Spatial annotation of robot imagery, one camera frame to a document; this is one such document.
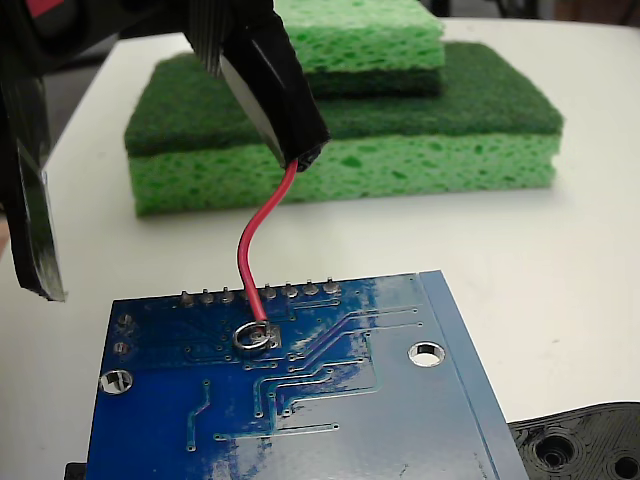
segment mounting hole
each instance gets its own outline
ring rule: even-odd
[[[409,349],[409,359],[419,367],[436,367],[444,356],[444,349],[437,343],[420,342]]]
[[[631,457],[622,457],[619,459],[614,467],[616,475],[620,478],[631,479],[637,478],[638,472],[640,471],[640,466],[635,458]]]
[[[536,455],[549,468],[560,468],[573,460],[575,450],[569,440],[551,435],[536,447]]]
[[[110,370],[100,377],[98,387],[107,395],[121,395],[133,386],[133,375],[126,370]]]

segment white table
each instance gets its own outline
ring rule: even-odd
[[[452,20],[566,116],[551,190],[284,206],[252,248],[258,283],[442,269],[508,421],[640,400],[640,32]],[[50,161],[65,304],[0,263],[0,479],[83,461],[113,299],[241,286],[251,210],[138,220],[123,133],[181,36],[121,42]],[[394,245],[389,251],[385,246]]]

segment black cable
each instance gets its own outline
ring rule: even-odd
[[[524,7],[522,9],[522,16],[524,18],[530,18],[532,20],[539,20],[539,5],[538,0],[527,0],[524,3]]]
[[[431,13],[436,17],[450,17],[451,2],[450,0],[431,0],[431,7],[429,10],[431,10]]]
[[[507,7],[504,6],[504,3],[502,3],[502,0],[496,0],[496,5],[498,7],[498,12],[500,12],[500,16],[502,18],[508,18],[509,12],[507,12]]]
[[[618,24],[629,25],[629,22],[631,21],[633,14],[635,13],[635,11],[638,9],[639,6],[640,6],[640,0],[631,0],[624,14],[622,15],[622,17],[620,17],[620,21],[618,22]]]

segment stacked sponges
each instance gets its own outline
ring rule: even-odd
[[[330,6],[344,7],[340,19]],[[562,117],[488,47],[443,45],[415,0],[276,7],[334,139],[287,201],[550,185]],[[125,143],[140,215],[257,205],[282,177],[224,81],[193,55],[157,66]]]

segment wire insulation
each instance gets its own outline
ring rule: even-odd
[[[253,312],[253,316],[257,322],[266,322],[267,314],[264,311],[262,300],[260,300],[260,293],[256,287],[253,275],[251,274],[251,267],[249,267],[249,246],[251,245],[251,239],[260,224],[282,201],[291,188],[291,185],[293,185],[293,180],[295,179],[297,170],[298,161],[295,160],[287,167],[282,182],[280,182],[276,191],[273,192],[271,198],[267,200],[267,203],[265,203],[249,221],[244,232],[242,232],[242,237],[240,237],[240,243],[238,244],[238,270],[240,271],[240,277],[242,278],[244,289],[247,292],[251,311]]]

